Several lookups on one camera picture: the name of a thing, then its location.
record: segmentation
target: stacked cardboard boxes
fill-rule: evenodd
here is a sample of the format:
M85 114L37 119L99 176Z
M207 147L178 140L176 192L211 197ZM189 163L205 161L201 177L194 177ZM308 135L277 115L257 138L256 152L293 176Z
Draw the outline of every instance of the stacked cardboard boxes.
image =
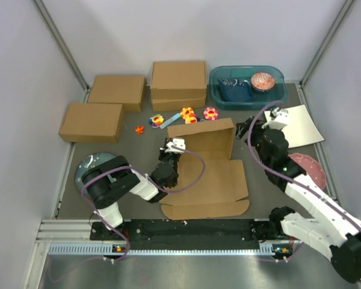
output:
M117 142L125 111L142 111L145 88L142 75L98 75L88 103L70 104L59 135L72 142Z
M204 107L206 92L206 62L154 62L151 80L151 103L154 111Z

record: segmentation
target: blue cloth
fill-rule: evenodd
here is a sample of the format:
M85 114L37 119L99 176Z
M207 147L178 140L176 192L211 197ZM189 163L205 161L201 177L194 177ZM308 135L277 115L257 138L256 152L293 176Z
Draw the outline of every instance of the blue cloth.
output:
M230 102L248 102L254 100L251 86L247 80L243 79L218 79L222 89L223 97Z

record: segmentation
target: open cardboard box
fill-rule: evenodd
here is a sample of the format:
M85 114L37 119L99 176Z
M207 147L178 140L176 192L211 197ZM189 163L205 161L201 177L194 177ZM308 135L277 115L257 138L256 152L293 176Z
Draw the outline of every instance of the open cardboard box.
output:
M168 137L182 137L186 148L206 163L200 181L181 193L168 194L160 203L173 220L238 216L247 211L249 200L242 160L230 160L235 128L231 119L169 126ZM202 164L191 154L182 154L178 165L180 190L200 174Z

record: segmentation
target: colorful toy piece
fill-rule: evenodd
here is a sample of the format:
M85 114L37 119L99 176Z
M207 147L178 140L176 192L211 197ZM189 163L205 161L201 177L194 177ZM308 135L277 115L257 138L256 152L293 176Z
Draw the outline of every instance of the colorful toy piece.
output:
M203 112L205 119L215 120L218 118L218 111L214 107L208 107Z
M137 134L144 133L144 126L143 125L138 125L137 128L135 128L135 131L137 132Z
M151 126L153 128L157 128L159 127L159 125L161 125L164 121L164 118L160 115L160 114L156 114L152 117L150 117L149 119L149 124L151 124Z
M193 113L192 115L189 115L188 117L186 117L185 119L185 123L189 124L189 123L196 123L199 122L199 116L197 116L195 113Z
M191 107L183 107L180 112L180 116L182 116L184 120L186 120L186 118L192 114L194 114L194 110Z

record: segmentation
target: orange toy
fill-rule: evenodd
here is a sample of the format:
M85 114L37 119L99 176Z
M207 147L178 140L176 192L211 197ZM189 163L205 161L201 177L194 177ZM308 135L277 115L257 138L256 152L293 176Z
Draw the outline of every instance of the orange toy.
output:
M194 110L191 107L183 107L180 112L180 116L182 116L184 120L186 120L186 118L192 114L194 114Z
M137 132L137 134L144 133L144 126L143 125L138 125L137 128L135 128L135 131Z

